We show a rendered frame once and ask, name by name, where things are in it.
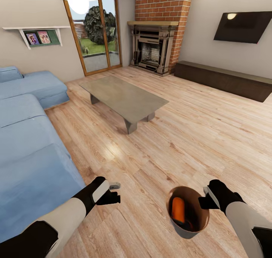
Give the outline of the trash can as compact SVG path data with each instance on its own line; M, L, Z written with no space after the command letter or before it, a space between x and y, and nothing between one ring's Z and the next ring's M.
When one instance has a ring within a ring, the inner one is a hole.
M185 202L185 220L189 220L192 224L195 232L188 232L185 229L180 228L172 220L172 201L174 197L180 197ZM174 187L166 197L166 209L168 216L170 217L174 229L177 234L185 239L191 239L195 235L199 234L209 224L210 211L209 209L202 209L198 198L202 197L196 190L187 186Z

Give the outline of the can of soda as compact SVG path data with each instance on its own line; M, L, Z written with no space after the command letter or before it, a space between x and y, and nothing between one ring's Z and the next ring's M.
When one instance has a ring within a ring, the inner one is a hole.
M185 224L185 202L180 197L174 197L172 201L172 220L178 226Z
M196 231L193 227L193 224L187 219L185 220L185 224L183 226L180 226L180 228L185 229L185 231L188 231L188 232Z

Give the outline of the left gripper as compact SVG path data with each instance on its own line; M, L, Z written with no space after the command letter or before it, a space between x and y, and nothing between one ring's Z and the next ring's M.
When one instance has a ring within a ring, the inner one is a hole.
M107 205L107 204L120 203L120 202L121 202L121 196L117 195L117 192L110 191L108 198L103 201L99 200L96 205L99 206L99 205Z

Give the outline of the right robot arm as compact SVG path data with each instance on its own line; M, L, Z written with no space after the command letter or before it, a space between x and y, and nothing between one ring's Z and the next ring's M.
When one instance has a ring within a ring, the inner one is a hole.
M254 211L237 192L211 180L199 197L202 209L220 209L228 218L248 258L272 258L272 222Z

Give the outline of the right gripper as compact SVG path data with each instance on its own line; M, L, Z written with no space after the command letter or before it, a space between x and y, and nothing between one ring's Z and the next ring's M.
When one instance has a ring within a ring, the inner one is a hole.
M207 195L205 197L199 197L198 200L202 209L219 209L216 204L210 202Z

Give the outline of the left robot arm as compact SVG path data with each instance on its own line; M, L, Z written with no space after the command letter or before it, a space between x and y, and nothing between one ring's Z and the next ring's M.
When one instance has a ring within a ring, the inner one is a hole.
M0 258L57 258L80 223L95 205L120 203L110 190L121 188L96 177L79 193L29 224L19 235L0 243Z

